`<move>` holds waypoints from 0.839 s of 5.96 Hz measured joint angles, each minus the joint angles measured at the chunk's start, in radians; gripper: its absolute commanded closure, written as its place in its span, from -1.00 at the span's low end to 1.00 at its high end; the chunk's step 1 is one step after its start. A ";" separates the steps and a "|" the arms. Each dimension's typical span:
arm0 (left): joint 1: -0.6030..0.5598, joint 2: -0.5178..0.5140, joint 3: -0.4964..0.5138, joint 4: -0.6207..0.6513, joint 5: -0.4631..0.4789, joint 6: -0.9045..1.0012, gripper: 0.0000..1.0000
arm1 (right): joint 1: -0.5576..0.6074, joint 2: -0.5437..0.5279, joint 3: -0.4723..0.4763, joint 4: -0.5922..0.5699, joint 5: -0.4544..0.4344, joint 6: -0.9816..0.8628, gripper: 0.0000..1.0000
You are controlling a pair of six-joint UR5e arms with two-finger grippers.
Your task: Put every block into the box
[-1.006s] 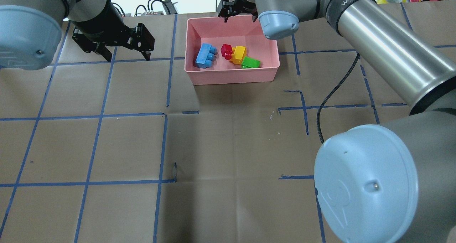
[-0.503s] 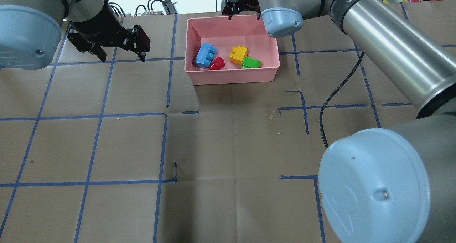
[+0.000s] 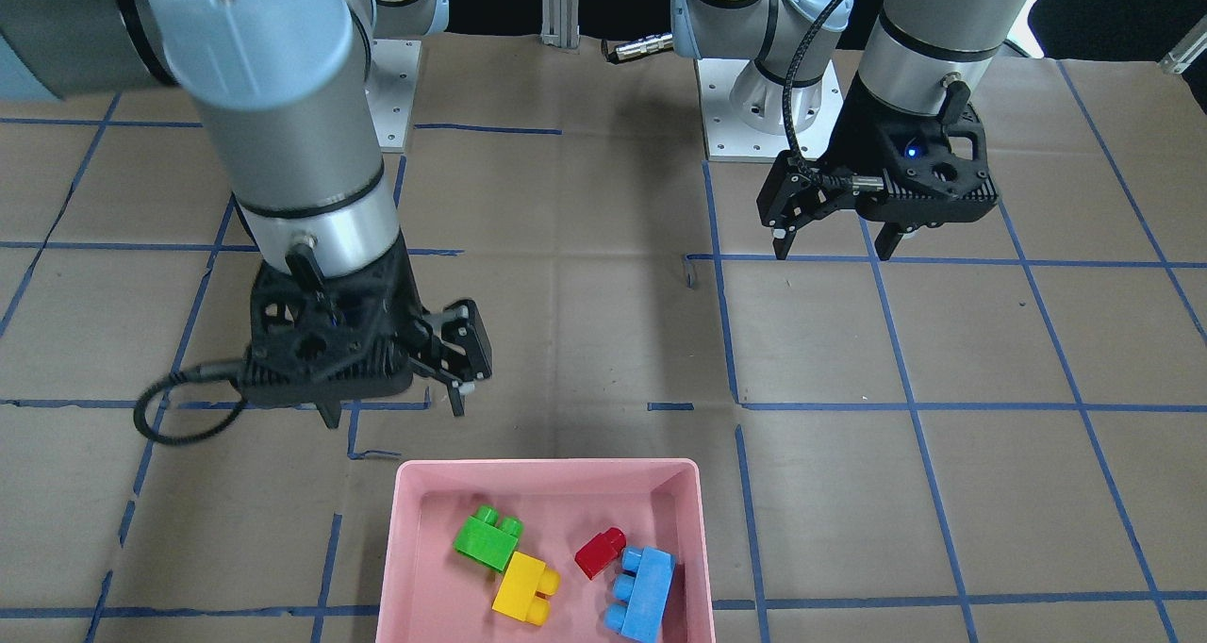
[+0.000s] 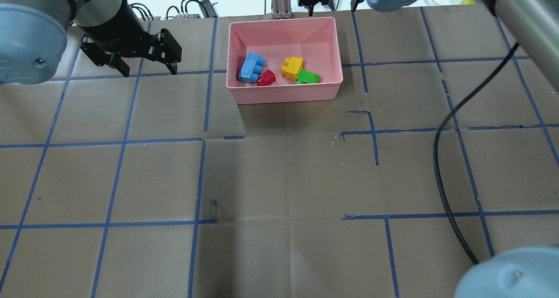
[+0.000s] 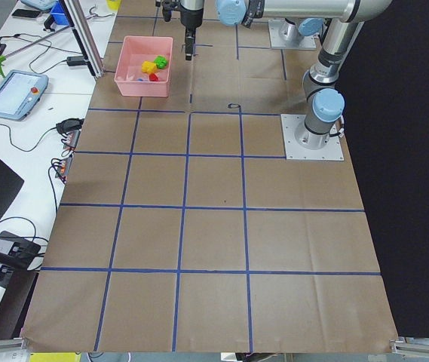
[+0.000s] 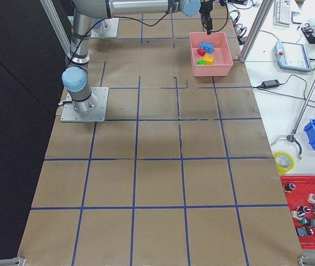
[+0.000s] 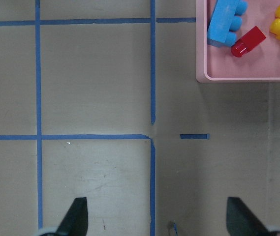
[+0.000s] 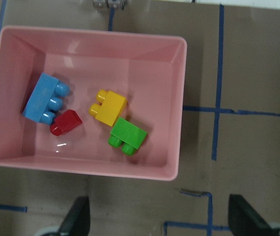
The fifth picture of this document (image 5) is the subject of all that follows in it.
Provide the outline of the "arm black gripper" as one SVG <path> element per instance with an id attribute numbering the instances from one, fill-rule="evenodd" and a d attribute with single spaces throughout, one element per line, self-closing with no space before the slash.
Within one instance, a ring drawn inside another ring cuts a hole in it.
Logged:
<path id="1" fill-rule="evenodd" d="M 181 24 L 185 30 L 185 59 L 192 60 L 195 52 L 196 29 L 202 25 L 204 17 L 204 0 L 163 0 L 156 1 L 155 6 L 161 9 L 165 22 L 170 22 L 172 13 L 180 13 Z"/>

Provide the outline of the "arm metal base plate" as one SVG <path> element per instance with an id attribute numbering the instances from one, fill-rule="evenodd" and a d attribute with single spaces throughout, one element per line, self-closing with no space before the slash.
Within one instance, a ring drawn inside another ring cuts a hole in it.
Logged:
<path id="1" fill-rule="evenodd" d="M 286 20 L 269 20 L 268 31 L 271 49 L 315 51 L 317 49 L 314 36 L 303 36 L 296 24 Z"/>
<path id="2" fill-rule="evenodd" d="M 286 159 L 289 161 L 344 161 L 342 144 L 333 125 L 329 133 L 317 135 L 305 127 L 305 115 L 281 114 Z"/>

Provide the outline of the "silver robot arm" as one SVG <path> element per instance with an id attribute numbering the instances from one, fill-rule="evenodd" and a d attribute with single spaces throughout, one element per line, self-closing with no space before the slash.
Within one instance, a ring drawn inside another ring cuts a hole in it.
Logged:
<path id="1" fill-rule="evenodd" d="M 217 1 L 221 22 L 248 41 L 240 55 L 240 100 L 246 111 L 305 112 L 291 133 L 305 149 L 336 136 L 343 96 L 335 89 L 361 27 L 389 1 Z"/>
<path id="2" fill-rule="evenodd" d="M 250 28 L 255 19 L 263 17 L 264 1 L 216 1 L 216 13 L 219 21 L 226 26 L 242 25 Z M 181 24 L 185 27 L 185 58 L 194 56 L 196 30 L 203 23 L 203 1 L 156 1 L 155 6 L 162 10 L 164 21 L 169 22 L 174 11 L 179 12 Z M 277 36 L 285 43 L 296 38 L 311 37 L 323 28 L 321 18 L 285 18 L 272 20 L 278 31 Z"/>

